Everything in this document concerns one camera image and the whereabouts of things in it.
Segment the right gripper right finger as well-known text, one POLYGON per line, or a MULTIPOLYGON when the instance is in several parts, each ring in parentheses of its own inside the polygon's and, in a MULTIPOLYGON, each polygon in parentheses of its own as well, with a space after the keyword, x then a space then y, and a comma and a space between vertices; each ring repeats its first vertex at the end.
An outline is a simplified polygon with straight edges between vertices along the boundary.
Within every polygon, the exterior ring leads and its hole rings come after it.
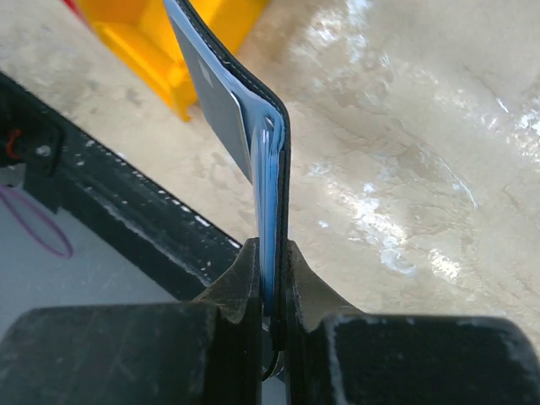
POLYGON ((370 314, 317 276, 295 243, 284 271, 290 404, 536 404, 525 333, 490 316, 370 314))

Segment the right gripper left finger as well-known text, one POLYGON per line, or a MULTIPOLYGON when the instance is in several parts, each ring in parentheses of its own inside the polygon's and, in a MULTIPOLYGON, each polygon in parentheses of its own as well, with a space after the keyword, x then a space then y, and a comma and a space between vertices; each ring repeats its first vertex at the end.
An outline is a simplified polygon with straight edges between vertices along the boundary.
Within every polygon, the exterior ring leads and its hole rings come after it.
POLYGON ((4 404, 258 404, 259 242, 196 299, 29 310, 1 342, 4 404))

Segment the black leather card holder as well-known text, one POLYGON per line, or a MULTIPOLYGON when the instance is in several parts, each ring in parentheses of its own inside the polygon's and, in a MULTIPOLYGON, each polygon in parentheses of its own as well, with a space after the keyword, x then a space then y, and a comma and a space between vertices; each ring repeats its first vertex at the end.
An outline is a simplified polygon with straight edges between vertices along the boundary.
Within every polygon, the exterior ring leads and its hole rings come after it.
POLYGON ((285 279, 289 268, 289 178, 291 130, 284 103, 242 65, 206 25, 188 1, 167 1, 172 29, 197 33, 226 69, 227 82, 240 103, 245 124, 259 241, 259 273, 263 315, 269 318, 273 358, 263 377, 280 371, 285 350, 285 279))

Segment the grey credit card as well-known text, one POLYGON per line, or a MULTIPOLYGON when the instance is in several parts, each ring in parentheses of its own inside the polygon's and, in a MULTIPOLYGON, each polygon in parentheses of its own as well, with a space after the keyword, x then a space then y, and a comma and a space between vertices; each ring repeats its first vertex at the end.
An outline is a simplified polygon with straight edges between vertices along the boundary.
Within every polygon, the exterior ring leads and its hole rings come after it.
POLYGON ((197 33, 185 32, 176 24, 173 30, 208 125, 250 180, 251 163, 245 124, 240 103, 227 82, 226 69, 197 33))

